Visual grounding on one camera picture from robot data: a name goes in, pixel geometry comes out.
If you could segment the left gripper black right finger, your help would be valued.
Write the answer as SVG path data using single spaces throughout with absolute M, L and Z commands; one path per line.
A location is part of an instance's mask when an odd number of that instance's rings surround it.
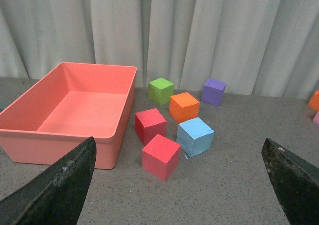
M 319 169 L 267 138 L 262 158 L 276 197 L 292 225 L 319 223 Z

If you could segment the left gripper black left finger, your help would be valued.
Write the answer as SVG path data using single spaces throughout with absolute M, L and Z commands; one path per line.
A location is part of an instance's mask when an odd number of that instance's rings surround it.
M 75 225 L 91 184 L 96 142 L 89 137 L 0 202 L 2 225 Z

